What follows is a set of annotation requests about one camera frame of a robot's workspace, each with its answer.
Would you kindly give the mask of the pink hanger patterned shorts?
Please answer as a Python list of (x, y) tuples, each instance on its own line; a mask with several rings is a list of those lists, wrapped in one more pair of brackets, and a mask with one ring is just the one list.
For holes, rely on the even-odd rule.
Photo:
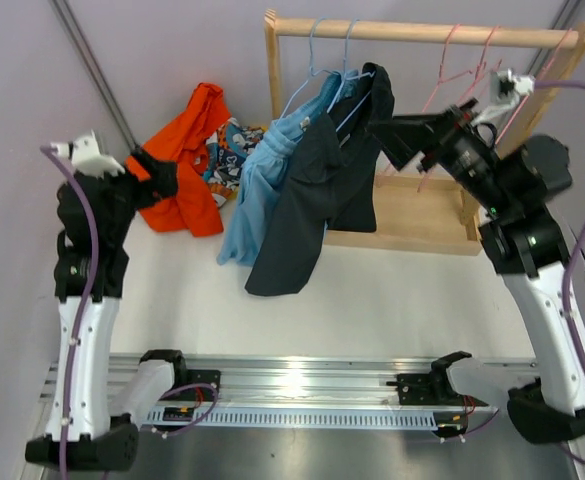
[(458, 74), (452, 75), (452, 76), (445, 76), (445, 61), (446, 61), (446, 55), (447, 55), (447, 50), (448, 50), (448, 46), (451, 42), (452, 36), (453, 34), (460, 28), (460, 24), (457, 24), (455, 26), (452, 27), (452, 29), (450, 30), (449, 34), (447, 35), (445, 42), (444, 42), (444, 47), (443, 47), (443, 51), (441, 54), (441, 60), (439, 63), (439, 70), (438, 70), (438, 77), (437, 77), (437, 82), (435, 84), (434, 89), (432, 90), (428, 100), (426, 101), (424, 107), (422, 108), (421, 112), (425, 113), (427, 111), (427, 109), (429, 108), (431, 102), (434, 100), (434, 97), (436, 96), (438, 90), (440, 89), (440, 87), (442, 85), (445, 85), (447, 83), (450, 83), (454, 80), (460, 79), (464, 76), (472, 76), (472, 83), (466, 88), (466, 90), (461, 94), (461, 96), (459, 97), (459, 99), (457, 100), (456, 104), (460, 105), (462, 103), (463, 100), (465, 100), (466, 98), (468, 98), (470, 96), (471, 93), (474, 92), (475, 88), (477, 87), (477, 85), (479, 84), (479, 82), (485, 77), (486, 75), (486, 71), (487, 71), (487, 61), (486, 61), (486, 54), (487, 51), (490, 47), (490, 44), (492, 42), (492, 37), (495, 35), (495, 33), (501, 28), (500, 25), (496, 25), (494, 26), (490, 33), (487, 36), (487, 39), (485, 41), (485, 43), (483, 44), (483, 48), (481, 51), (481, 56), (479, 57), (479, 60), (477, 62), (477, 64), (475, 65), (475, 67), (473, 69), (468, 69), (465, 71), (462, 71)]

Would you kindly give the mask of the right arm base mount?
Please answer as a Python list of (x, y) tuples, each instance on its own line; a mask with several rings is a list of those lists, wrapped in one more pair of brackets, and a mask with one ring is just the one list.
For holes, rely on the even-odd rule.
[(385, 385), (396, 391), (399, 404), (404, 406), (487, 406), (476, 398), (452, 392), (447, 386), (432, 380), (427, 373), (397, 374)]

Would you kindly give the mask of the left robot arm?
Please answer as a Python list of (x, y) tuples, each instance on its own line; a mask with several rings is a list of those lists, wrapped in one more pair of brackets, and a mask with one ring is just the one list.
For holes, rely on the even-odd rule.
[(113, 327), (123, 296), (129, 257), (124, 242), (136, 213), (178, 191), (177, 166), (142, 148), (133, 157), (148, 172), (141, 180), (128, 169), (96, 176), (69, 170), (60, 145), (42, 149), (65, 176), (57, 192), (55, 296), (61, 327), (52, 411), (44, 433), (26, 444), (27, 462), (72, 471), (127, 471), (144, 418), (162, 398), (176, 400), (189, 376), (179, 350), (155, 349), (140, 359), (133, 378), (108, 397)]

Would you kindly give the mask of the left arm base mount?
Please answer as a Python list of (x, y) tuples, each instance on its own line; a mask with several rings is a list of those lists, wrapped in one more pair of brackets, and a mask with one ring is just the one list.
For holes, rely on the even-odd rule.
[(197, 384), (195, 388), (188, 388), (170, 397), (171, 400), (206, 403), (213, 400), (213, 393), (201, 384), (209, 384), (218, 390), (221, 387), (222, 373), (220, 370), (194, 369), (189, 370), (184, 385)]

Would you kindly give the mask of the blue hanger navy shorts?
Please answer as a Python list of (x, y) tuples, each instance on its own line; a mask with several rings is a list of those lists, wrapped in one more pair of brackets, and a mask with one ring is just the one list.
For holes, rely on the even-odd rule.
[(373, 74), (370, 74), (370, 73), (351, 74), (351, 70), (348, 69), (349, 42), (350, 42), (352, 31), (353, 31), (355, 25), (359, 21), (360, 21), (359, 18), (353, 19), (348, 27), (348, 30), (347, 30), (347, 33), (345, 36), (345, 42), (344, 42), (343, 72), (341, 75), (341, 83), (340, 83), (331, 103), (329, 104), (329, 106), (326, 109), (327, 113), (330, 113), (333, 110), (336, 103), (342, 98), (343, 90), (345, 89), (345, 86), (347, 85), (348, 82), (353, 81), (353, 80), (358, 80), (358, 79), (363, 78), (363, 77), (370, 77), (370, 78), (373, 77)]

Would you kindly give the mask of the aluminium rail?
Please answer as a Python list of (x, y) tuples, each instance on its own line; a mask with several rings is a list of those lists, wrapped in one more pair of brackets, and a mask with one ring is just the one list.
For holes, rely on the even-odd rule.
[[(184, 357), (186, 373), (194, 369), (220, 370), (219, 400), (232, 407), (461, 410), (454, 406), (404, 406), (396, 391), (385, 385), (397, 374), (427, 373), (430, 358), (338, 359), (326, 357), (231, 357), (189, 355)], [(89, 405), (88, 400), (105, 400), (106, 406), (128, 384), (139, 368), (138, 355), (113, 354), (94, 367), (73, 368), (71, 399)], [(488, 373), (522, 384), (538, 376), (536, 362), (529, 359), (482, 360)], [(497, 407), (488, 393), (471, 394), (485, 402), (487, 410)]]

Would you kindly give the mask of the blue hanger light shorts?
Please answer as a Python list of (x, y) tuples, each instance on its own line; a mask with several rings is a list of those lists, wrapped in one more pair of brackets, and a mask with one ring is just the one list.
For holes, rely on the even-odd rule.
[(279, 118), (277, 119), (277, 121), (280, 121), (281, 119), (283, 119), (286, 114), (288, 113), (288, 110), (290, 109), (290, 106), (292, 105), (292, 103), (294, 102), (294, 100), (296, 99), (296, 97), (303, 91), (303, 89), (310, 83), (310, 81), (315, 78), (316, 76), (318, 76), (320, 73), (332, 73), (332, 70), (316, 70), (315, 69), (315, 61), (314, 61), (314, 38), (315, 38), (315, 33), (316, 33), (316, 29), (318, 28), (318, 26), (326, 20), (326, 17), (320, 17), (318, 19), (316, 19), (311, 27), (309, 36), (308, 36), (308, 47), (309, 47), (309, 59), (308, 59), (308, 67), (307, 67), (307, 75), (305, 80), (299, 85), (299, 87), (293, 92), (293, 94), (290, 96), (290, 98), (288, 99), (285, 107), (283, 108), (282, 113), (280, 114)]

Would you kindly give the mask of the patterned colourful shorts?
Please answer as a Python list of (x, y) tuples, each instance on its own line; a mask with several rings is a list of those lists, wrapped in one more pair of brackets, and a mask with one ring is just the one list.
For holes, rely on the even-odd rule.
[(219, 209), (236, 197), (243, 165), (266, 131), (262, 126), (242, 126), (230, 117), (206, 140), (203, 180)]

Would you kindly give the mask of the dark navy shorts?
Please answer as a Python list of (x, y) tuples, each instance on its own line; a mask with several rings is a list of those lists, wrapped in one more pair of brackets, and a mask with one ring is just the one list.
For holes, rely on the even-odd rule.
[(386, 69), (363, 66), (351, 97), (313, 120), (296, 147), (246, 291), (274, 297), (300, 292), (321, 254), (326, 230), (373, 233), (379, 143), (371, 122), (391, 118), (395, 98)]

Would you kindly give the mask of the wooden clothes rack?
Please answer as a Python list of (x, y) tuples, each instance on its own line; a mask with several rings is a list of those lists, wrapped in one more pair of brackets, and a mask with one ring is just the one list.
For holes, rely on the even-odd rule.
[[(306, 75), (308, 36), (316, 19), (285, 17), (273, 9), (264, 15), (271, 111), (275, 116), (282, 113)], [(343, 68), (344, 42), (350, 23), (350, 20), (326, 19), (318, 26), (314, 38), (317, 69)], [(585, 22), (562, 29), (515, 28), (503, 21), (494, 26), (457, 24), (460, 28), (453, 34), (447, 50), (446, 77), (473, 69), (491, 29), (501, 26), (486, 54), (485, 77), (462, 101), (474, 97), (482, 106), (488, 103), (489, 77), (493, 72), (500, 68), (515, 69), (526, 53), (549, 56), (569, 29), (581, 30), (583, 35), (585, 32)], [(457, 24), (359, 21), (349, 42), (348, 67), (358, 68), (366, 61), (383, 65), (391, 77), (397, 112), (421, 112), (437, 82), (445, 39)], [(536, 75), (546, 60), (539, 60), (528, 72)], [(471, 83), (469, 75), (442, 85), (425, 113), (456, 103)], [(479, 254), (479, 204), (443, 171), (421, 177), (415, 167), (409, 166), (397, 173), (386, 160), (380, 160), (373, 198), (376, 231), (330, 231), (327, 244), (450, 255)]]

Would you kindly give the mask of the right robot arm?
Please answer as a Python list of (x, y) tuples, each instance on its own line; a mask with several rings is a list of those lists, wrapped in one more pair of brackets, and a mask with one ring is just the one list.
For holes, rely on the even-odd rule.
[(441, 166), (488, 214), (484, 252), (515, 300), (536, 356), (525, 382), (458, 351), (431, 365), (430, 395), (440, 403), (471, 396), (506, 411), (532, 444), (585, 436), (585, 329), (567, 279), (571, 259), (548, 203), (572, 184), (569, 152), (535, 134), (506, 156), (479, 133), (473, 103), (439, 114), (374, 121), (369, 132), (392, 165), (418, 158)]

